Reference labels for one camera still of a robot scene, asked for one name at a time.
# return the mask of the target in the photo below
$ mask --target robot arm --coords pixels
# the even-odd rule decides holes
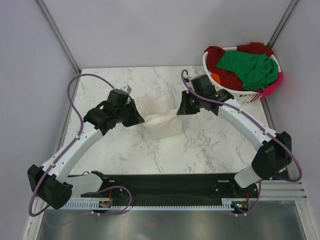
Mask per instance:
[[[228,91],[225,89],[216,91],[207,75],[204,74],[195,77],[191,80],[191,84],[198,95],[235,106],[240,109],[241,112],[245,112],[255,121],[259,122],[251,114],[246,112]],[[181,105],[177,112],[178,115],[196,114],[200,112],[201,108],[213,112],[215,115],[232,124],[257,151],[252,163],[247,168],[238,172],[234,176],[234,179],[230,181],[235,188],[246,188],[260,180],[268,180],[291,163],[292,159],[286,151],[239,111],[226,105],[201,100],[190,92],[182,92]],[[280,140],[291,150],[291,137],[288,133],[282,132],[279,134],[267,126],[263,127],[266,132]]]
[[[122,89],[113,89],[106,101],[88,111],[83,118],[83,129],[67,142],[54,156],[37,167],[32,165],[28,169],[28,178],[32,191],[35,190],[40,178],[48,171],[37,191],[37,195],[54,209],[59,209],[67,203],[71,196],[97,191],[101,178],[90,173],[84,176],[68,177],[69,173],[86,153],[86,151],[101,139],[117,123],[130,127],[144,123],[139,115],[135,102],[130,98],[131,89],[126,86]],[[62,157],[54,163],[55,159],[63,153]]]

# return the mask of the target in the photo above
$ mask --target laundry basket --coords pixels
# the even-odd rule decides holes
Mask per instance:
[[[236,51],[237,47],[225,47],[223,48],[226,51]],[[203,62],[203,67],[204,67],[204,71],[205,74],[209,77],[210,81],[212,82],[212,84],[215,86],[215,89],[218,91],[220,89],[226,89],[229,93],[231,93],[234,98],[240,103],[240,104],[250,104],[253,103],[255,101],[258,101],[261,97],[262,97],[262,93],[261,92],[255,92],[255,91],[236,91],[236,90],[231,90],[229,88],[226,88],[224,86],[221,86],[219,83],[217,83],[211,76],[211,72],[208,70],[207,68],[207,56],[208,56],[208,52],[206,51],[203,54],[203,58],[202,58],[202,62]],[[276,64],[278,65],[278,71],[279,73],[281,72],[280,69],[280,65],[276,59],[276,57],[274,55],[271,55],[270,57],[272,60],[274,60],[276,62]]]

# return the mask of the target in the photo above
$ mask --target gray floor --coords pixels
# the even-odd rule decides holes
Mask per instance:
[[[82,210],[48,210],[59,225]],[[130,211],[86,215],[64,227],[42,223],[38,240],[304,240],[294,203],[259,202],[246,217],[216,211]]]

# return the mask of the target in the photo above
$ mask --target white table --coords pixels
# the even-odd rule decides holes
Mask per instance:
[[[178,108],[182,69],[191,77],[204,73],[202,66],[132,67],[84,69],[82,73],[99,75],[115,88],[130,85],[133,99],[161,96],[172,92]],[[111,88],[100,79],[80,79],[75,105],[82,116],[108,97]],[[267,120],[260,101],[244,106],[262,123]],[[251,163],[256,152],[250,143],[228,122],[212,112],[182,116],[181,134],[145,141],[140,126],[118,124],[96,142],[76,164],[71,174],[98,170],[104,174],[184,174],[238,172]],[[72,111],[65,140],[79,129],[79,119]]]

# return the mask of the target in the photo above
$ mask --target pile of clothes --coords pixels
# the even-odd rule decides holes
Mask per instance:
[[[208,52],[206,66],[212,78],[227,89],[262,93],[264,100],[282,81],[282,72],[270,58],[274,52],[263,43],[239,45],[236,51],[210,46],[205,52]]]

